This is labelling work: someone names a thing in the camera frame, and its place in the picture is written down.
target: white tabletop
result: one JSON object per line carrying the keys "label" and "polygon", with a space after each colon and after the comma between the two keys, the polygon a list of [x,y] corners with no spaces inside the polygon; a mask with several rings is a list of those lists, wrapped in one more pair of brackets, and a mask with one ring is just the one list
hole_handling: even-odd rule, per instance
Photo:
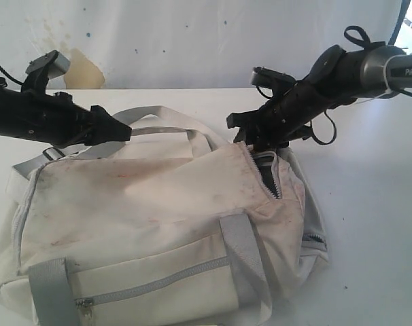
{"label": "white tabletop", "polygon": [[[263,103],[253,89],[71,93],[77,104],[99,104],[110,113],[165,105],[229,140],[236,130],[226,129],[226,116]],[[324,215],[330,266],[293,298],[277,302],[270,325],[412,325],[412,98],[339,107],[330,115],[339,131],[334,144],[292,143]],[[328,140],[328,120],[319,117],[314,125],[319,138]],[[0,137],[0,185],[11,165],[46,147]],[[31,323],[0,306],[0,325]]]}

